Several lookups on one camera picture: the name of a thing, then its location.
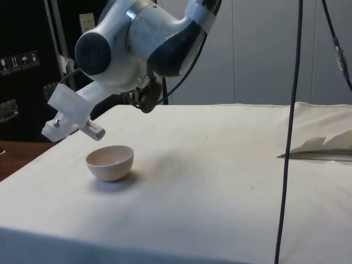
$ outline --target sticker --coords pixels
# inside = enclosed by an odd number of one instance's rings
[[[83,34],[95,28],[94,13],[80,14],[79,20]]]
[[[9,57],[9,61],[10,61],[10,67],[13,73],[21,70],[20,60],[17,55]]]
[[[0,75],[5,76],[11,74],[9,60],[7,58],[0,59]]]
[[[38,53],[37,53],[36,51],[31,51],[31,52],[29,53],[29,60],[30,60],[31,65],[32,65],[33,67],[40,65]]]
[[[28,53],[20,54],[20,63],[22,70],[31,68],[31,62],[29,61]]]

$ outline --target white tablecloth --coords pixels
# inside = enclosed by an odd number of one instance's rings
[[[76,133],[0,183],[0,262],[273,263],[288,111],[110,110],[101,142]],[[85,166],[108,145],[135,150],[122,182]],[[281,263],[352,263],[351,201],[350,163],[292,161]]]

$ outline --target white wall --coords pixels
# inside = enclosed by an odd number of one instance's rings
[[[162,0],[183,17],[188,0]],[[352,69],[352,1],[328,0],[335,30]],[[173,104],[288,104],[293,83],[298,23],[297,0],[223,0],[203,54]],[[168,80],[171,89],[177,79]],[[337,68],[320,0],[304,1],[298,100],[350,103]]]

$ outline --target table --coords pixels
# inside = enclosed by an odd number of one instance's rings
[[[0,259],[273,263],[283,174],[278,142],[288,112],[113,108],[97,120],[107,130],[102,141],[76,133],[0,183]],[[135,150],[131,175],[110,184],[95,180],[84,162],[108,145]],[[351,263],[350,163],[292,161],[287,199],[281,263]]]
[[[5,149],[5,153],[0,155],[0,182],[26,166],[53,145],[52,143],[0,141],[0,147]]]

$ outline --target bowl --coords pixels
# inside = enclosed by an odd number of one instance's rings
[[[124,178],[132,169],[134,151],[126,146],[104,147],[90,153],[86,164],[90,172],[104,182]]]

